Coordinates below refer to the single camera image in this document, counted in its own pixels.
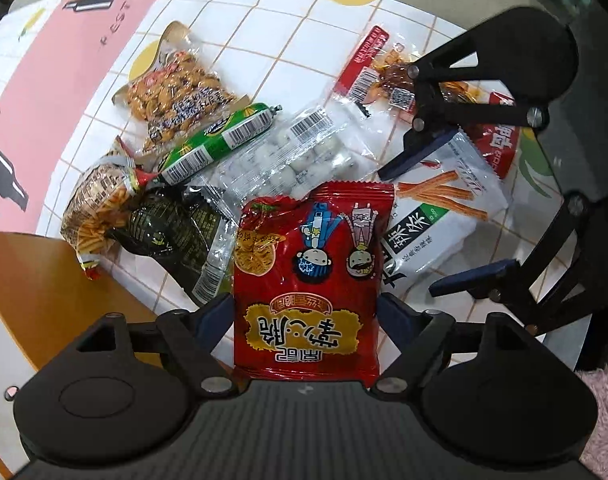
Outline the black seaweed snack bag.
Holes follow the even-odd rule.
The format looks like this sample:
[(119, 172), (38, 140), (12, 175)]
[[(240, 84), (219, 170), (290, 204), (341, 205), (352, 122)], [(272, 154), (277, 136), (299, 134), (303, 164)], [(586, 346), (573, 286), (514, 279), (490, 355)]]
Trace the black seaweed snack bag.
[(234, 231), (198, 186), (158, 186), (136, 200), (124, 226), (108, 237), (154, 259), (202, 307), (226, 289)]

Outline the white spicy strips bag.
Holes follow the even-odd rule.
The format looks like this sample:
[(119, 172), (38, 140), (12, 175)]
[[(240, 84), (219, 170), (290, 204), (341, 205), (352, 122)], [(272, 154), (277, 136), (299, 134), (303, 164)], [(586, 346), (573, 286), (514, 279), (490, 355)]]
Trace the white spicy strips bag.
[(463, 131), (394, 181), (382, 235), (382, 289), (400, 296), (509, 206), (502, 181)]

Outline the large red chip bag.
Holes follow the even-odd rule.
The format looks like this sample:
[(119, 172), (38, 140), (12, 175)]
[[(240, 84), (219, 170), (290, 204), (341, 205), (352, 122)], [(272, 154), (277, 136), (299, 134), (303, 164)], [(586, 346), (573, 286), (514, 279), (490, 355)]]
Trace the large red chip bag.
[(238, 375), (374, 384), (381, 238), (394, 198), (388, 183), (331, 181), (301, 200), (243, 207), (232, 254)]

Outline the red braised meat packet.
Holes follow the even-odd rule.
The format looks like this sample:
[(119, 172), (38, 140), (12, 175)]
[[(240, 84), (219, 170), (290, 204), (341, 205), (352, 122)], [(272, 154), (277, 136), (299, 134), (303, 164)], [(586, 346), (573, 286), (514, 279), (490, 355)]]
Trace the red braised meat packet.
[(418, 55), (404, 36), (381, 24), (369, 23), (346, 62), (333, 92), (363, 106), (397, 112), (405, 122), (415, 114), (415, 83), (408, 67)]

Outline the green sausage stick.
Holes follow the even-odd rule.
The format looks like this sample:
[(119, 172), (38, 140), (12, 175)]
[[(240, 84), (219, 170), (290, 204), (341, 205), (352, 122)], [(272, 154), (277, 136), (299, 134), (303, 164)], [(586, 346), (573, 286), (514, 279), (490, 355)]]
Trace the green sausage stick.
[(167, 185), (189, 180), (268, 131), (281, 110), (281, 105), (253, 103), (218, 119), (162, 157), (156, 167), (157, 178)]

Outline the clear white candy bag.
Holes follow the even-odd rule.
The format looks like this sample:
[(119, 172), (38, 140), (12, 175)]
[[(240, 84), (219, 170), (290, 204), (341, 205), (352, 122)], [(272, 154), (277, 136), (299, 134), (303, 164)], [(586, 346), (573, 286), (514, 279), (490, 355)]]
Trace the clear white candy bag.
[(300, 200), (322, 183), (369, 177), (377, 161), (366, 119), (366, 111), (345, 98), (307, 107), (219, 162), (200, 192), (232, 217), (256, 197)]

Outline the yellow peanut bag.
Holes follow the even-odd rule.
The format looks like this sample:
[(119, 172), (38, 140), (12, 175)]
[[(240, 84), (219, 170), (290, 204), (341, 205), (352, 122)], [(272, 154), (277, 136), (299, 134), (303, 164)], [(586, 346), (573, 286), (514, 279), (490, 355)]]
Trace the yellow peanut bag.
[(170, 22), (146, 67), (112, 96), (129, 111), (141, 140), (139, 156), (161, 155), (214, 124), (240, 98), (208, 68), (202, 42), (178, 21)]

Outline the red snack packet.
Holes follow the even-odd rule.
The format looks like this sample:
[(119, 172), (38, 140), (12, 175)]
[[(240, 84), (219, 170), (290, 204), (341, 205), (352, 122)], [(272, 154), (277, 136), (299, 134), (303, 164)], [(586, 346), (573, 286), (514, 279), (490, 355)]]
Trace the red snack packet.
[(464, 127), (464, 131), (487, 164), (500, 179), (504, 179), (516, 153), (520, 128), (506, 125), (471, 125)]

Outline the orange cardboard box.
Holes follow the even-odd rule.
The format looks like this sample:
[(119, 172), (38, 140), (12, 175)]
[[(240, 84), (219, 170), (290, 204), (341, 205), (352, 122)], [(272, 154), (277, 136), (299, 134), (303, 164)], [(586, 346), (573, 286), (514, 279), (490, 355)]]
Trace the orange cardboard box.
[(20, 479), (217, 479), (234, 393), (194, 393), (158, 316), (112, 278), (91, 283), (62, 240), (0, 232), (0, 322), (32, 374), (7, 396)]

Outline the orange crispy sticks bag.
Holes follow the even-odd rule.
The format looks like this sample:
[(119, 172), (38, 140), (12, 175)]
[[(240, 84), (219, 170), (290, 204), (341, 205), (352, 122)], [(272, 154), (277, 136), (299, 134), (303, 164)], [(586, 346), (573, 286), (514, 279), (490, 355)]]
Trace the orange crispy sticks bag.
[(112, 245), (108, 233), (126, 226), (130, 205), (155, 177), (136, 164), (132, 151), (117, 136), (110, 150), (78, 179), (63, 212), (60, 234), (89, 280), (98, 278), (102, 256)]

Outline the pink fluffy rug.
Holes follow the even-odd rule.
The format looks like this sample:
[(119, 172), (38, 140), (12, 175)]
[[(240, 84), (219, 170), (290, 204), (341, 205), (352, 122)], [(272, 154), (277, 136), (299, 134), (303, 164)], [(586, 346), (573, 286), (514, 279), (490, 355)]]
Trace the pink fluffy rug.
[(580, 460), (601, 479), (608, 479), (608, 364), (599, 370), (578, 372), (577, 375), (598, 402), (598, 421)]

